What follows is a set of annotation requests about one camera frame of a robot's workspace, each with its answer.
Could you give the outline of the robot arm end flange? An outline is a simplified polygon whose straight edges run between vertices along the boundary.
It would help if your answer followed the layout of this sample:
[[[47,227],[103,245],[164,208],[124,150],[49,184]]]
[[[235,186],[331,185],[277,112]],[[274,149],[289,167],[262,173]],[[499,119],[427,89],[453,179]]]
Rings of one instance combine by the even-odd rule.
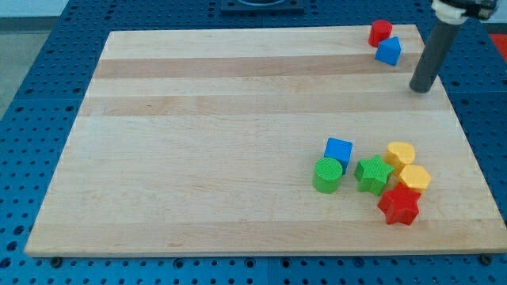
[[[499,7],[498,0],[432,0],[436,17],[449,25],[461,25],[467,19],[489,20]]]

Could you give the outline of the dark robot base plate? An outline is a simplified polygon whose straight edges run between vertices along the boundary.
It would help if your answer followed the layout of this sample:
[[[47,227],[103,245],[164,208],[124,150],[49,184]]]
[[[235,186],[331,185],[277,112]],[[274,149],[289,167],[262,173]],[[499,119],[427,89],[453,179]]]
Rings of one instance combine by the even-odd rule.
[[[235,13],[276,13],[296,12],[305,10],[304,0],[221,0],[222,14]]]

